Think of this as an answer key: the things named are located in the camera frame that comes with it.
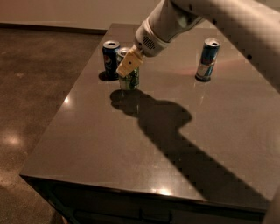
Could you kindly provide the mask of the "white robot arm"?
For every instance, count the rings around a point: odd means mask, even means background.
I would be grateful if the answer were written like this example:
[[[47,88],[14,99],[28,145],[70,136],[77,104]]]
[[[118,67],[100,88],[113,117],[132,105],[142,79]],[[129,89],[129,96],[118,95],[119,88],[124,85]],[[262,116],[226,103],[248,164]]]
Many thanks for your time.
[[[137,29],[117,73],[127,76],[204,19],[280,91],[280,13],[256,0],[161,0]]]

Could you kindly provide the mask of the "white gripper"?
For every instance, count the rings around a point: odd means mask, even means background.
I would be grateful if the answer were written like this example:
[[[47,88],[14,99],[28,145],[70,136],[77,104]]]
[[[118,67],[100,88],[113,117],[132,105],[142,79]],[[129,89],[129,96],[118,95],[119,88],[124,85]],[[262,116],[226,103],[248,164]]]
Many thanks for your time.
[[[160,54],[181,33],[187,32],[203,18],[180,9],[172,0],[162,0],[136,31],[134,45],[116,69],[123,78],[144,63],[144,56]]]

